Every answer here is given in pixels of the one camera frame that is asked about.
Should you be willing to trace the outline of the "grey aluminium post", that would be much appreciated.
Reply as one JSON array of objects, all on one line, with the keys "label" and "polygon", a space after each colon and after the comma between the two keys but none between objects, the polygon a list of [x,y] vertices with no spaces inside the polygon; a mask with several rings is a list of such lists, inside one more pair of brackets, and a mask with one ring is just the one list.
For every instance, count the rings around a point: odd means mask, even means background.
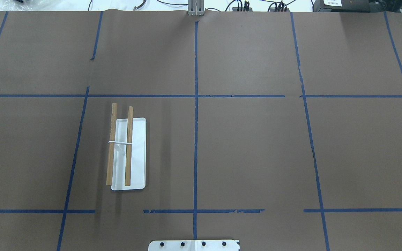
[{"label": "grey aluminium post", "polygon": [[205,13],[204,0],[188,1],[188,16],[203,16]]}]

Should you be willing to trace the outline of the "inner wooden rack rod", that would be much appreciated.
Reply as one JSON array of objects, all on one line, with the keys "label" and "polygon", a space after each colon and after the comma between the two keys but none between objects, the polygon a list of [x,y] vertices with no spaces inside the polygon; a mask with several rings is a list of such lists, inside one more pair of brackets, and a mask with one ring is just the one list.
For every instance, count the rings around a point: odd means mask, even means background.
[{"label": "inner wooden rack rod", "polygon": [[127,118],[127,145],[126,145],[126,164],[125,164],[125,186],[131,186],[131,165],[132,165],[132,140],[133,140],[133,117],[134,107],[128,107]]}]

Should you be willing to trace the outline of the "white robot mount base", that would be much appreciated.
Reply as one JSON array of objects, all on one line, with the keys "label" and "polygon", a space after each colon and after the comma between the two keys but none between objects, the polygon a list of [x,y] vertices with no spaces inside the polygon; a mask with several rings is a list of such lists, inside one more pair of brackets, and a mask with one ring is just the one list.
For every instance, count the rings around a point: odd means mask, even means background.
[{"label": "white robot mount base", "polygon": [[150,242],[149,251],[239,251],[239,240],[155,240]]}]

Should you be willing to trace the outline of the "white towel rack tray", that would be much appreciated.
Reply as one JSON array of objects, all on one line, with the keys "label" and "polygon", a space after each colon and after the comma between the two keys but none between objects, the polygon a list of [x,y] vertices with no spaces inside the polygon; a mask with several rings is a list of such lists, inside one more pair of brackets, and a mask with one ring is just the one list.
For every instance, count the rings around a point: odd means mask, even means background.
[{"label": "white towel rack tray", "polygon": [[138,190],[146,186],[146,141],[147,121],[145,118],[133,119],[131,186],[125,186],[127,119],[116,120],[114,142],[113,191]]}]

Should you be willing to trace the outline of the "outer wooden rack rod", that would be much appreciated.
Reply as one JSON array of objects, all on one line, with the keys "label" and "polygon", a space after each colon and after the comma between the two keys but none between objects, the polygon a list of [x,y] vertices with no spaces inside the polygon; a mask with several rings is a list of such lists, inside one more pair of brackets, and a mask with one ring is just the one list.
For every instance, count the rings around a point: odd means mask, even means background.
[{"label": "outer wooden rack rod", "polygon": [[110,116],[110,137],[108,142],[108,152],[107,152],[107,174],[106,174],[106,185],[111,186],[113,183],[113,161],[114,161],[114,140],[116,136],[116,120],[118,117],[118,105],[117,103],[112,103],[111,106],[111,116]]}]

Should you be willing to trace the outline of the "wooden rack rod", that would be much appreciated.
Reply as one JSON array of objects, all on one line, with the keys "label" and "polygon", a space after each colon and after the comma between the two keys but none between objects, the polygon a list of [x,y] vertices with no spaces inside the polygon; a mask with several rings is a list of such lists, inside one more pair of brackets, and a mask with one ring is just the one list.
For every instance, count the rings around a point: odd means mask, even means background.
[{"label": "wooden rack rod", "polygon": [[133,140],[133,117],[134,107],[128,107],[127,118],[127,145],[126,145],[126,164],[125,164],[125,186],[131,186],[131,165],[132,165],[132,140]]},{"label": "wooden rack rod", "polygon": [[106,174],[106,185],[111,186],[113,183],[113,161],[114,161],[114,140],[116,136],[116,120],[118,117],[118,105],[117,103],[112,103],[111,106],[111,116],[110,116],[110,137],[108,142],[108,152],[107,152],[107,174]]}]

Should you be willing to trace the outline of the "black device with label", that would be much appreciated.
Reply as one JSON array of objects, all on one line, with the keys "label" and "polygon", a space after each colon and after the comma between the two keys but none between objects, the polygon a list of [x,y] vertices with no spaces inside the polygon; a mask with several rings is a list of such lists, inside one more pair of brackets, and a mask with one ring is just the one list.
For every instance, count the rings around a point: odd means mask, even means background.
[{"label": "black device with label", "polygon": [[402,0],[313,0],[313,12],[402,13]]}]

